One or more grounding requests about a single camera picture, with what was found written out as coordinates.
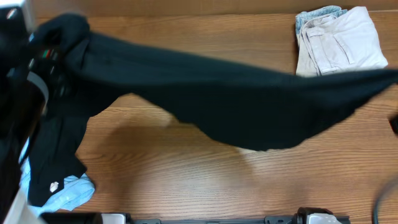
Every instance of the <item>blue fabric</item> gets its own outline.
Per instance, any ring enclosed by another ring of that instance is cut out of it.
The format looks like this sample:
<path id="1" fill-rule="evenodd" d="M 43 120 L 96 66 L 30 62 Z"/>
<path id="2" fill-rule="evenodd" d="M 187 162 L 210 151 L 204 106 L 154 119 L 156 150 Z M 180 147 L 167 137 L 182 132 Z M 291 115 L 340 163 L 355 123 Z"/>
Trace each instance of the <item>blue fabric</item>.
<path id="1" fill-rule="evenodd" d="M 301 27 L 311 19 L 327 14 L 339 17 L 346 12 L 348 12 L 347 9 L 341 10 L 339 6 L 325 6 L 311 12 L 301 12 L 296 16 L 296 34 L 299 34 Z"/>
<path id="2" fill-rule="evenodd" d="M 28 145 L 29 140 L 25 143 L 19 160 L 22 159 Z M 27 195 L 30 182 L 29 158 L 26 159 L 26 161 L 21 166 L 21 171 L 22 176 L 21 181 L 19 182 L 19 187 L 24 191 L 25 195 Z M 43 207 L 35 207 L 29 205 L 29 208 L 32 210 L 32 213 L 34 215 L 39 216 L 41 213 L 44 212 L 56 212 L 60 208 L 72 211 L 76 207 L 79 207 L 80 205 L 83 205 L 84 203 L 89 201 L 89 199 L 94 194 L 94 184 L 91 183 L 86 174 L 83 174 L 81 178 L 77 178 L 73 175 L 69 176 L 63 180 L 63 183 L 63 189 L 55 195 L 51 196 Z"/>

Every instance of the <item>black garment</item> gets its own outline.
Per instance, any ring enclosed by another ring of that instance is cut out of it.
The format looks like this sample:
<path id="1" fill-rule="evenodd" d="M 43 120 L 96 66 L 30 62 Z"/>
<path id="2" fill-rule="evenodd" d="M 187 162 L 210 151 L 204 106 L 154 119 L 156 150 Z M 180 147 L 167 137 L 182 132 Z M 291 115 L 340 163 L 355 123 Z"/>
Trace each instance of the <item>black garment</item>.
<path id="1" fill-rule="evenodd" d="M 392 70 L 302 78 L 134 45 L 91 33 L 76 15 L 42 25 L 32 44 L 60 45 L 78 84 L 76 96 L 49 101 L 52 119 L 41 130 L 48 135 L 39 136 L 30 154 L 29 200 L 36 206 L 48 199 L 51 182 L 83 174 L 74 153 L 86 120 L 125 93 L 142 96 L 214 140 L 267 150 L 300 144 L 398 82 Z"/>

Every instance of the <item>clothing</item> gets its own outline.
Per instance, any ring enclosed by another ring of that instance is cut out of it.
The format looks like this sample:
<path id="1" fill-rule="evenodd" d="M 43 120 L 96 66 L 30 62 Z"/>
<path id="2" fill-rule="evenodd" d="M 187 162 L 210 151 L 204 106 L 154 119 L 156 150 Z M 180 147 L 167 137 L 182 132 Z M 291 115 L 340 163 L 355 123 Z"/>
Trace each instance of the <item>clothing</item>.
<path id="1" fill-rule="evenodd" d="M 344 120 L 391 84 L 394 70 L 303 78 L 146 47 L 92 33 L 84 17 L 39 27 L 32 44 L 60 45 L 76 95 L 49 100 L 30 152 L 28 198 L 42 206 L 50 184 L 84 174 L 75 151 L 88 118 L 135 93 L 215 141 L 246 149 L 294 147 Z"/>
<path id="2" fill-rule="evenodd" d="M 347 9 L 341 10 L 339 6 L 325 6 L 323 8 L 311 11 L 311 12 L 301 12 L 298 14 L 296 18 L 295 32 L 297 36 L 297 40 L 300 40 L 299 35 L 301 28 L 304 26 L 306 22 L 316 17 L 331 15 L 335 17 L 339 17 L 347 12 Z"/>
<path id="3" fill-rule="evenodd" d="M 298 75 L 330 75 L 387 65 L 365 7 L 354 7 L 340 17 L 316 17 L 301 28 Z"/>
<path id="4" fill-rule="evenodd" d="M 26 152 L 28 144 L 29 140 L 26 142 L 21 152 L 21 156 L 19 158 L 20 161 Z M 30 183 L 29 158 L 23 163 L 21 170 L 22 176 L 20 188 L 25 195 L 27 195 L 29 192 Z M 89 199 L 93 196 L 94 191 L 94 185 L 91 183 L 86 174 L 83 174 L 80 178 L 71 175 L 63 180 L 63 189 L 59 190 L 56 194 L 53 194 L 42 207 L 29 205 L 29 208 L 35 216 L 39 216 L 44 212 L 56 212 L 58 209 L 72 211 L 73 209 L 89 201 Z"/>

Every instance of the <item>black cable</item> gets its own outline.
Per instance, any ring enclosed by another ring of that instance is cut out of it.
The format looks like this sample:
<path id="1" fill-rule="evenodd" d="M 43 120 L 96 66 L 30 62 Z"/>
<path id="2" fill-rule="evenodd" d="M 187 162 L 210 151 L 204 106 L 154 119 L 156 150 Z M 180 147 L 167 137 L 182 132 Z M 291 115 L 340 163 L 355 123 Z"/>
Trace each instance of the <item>black cable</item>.
<path id="1" fill-rule="evenodd" d="M 379 207 L 381 201 L 389 195 L 389 193 L 398 187 L 398 177 L 390 180 L 380 191 L 379 195 L 376 198 L 373 206 L 373 213 L 372 213 L 372 224 L 379 224 Z"/>

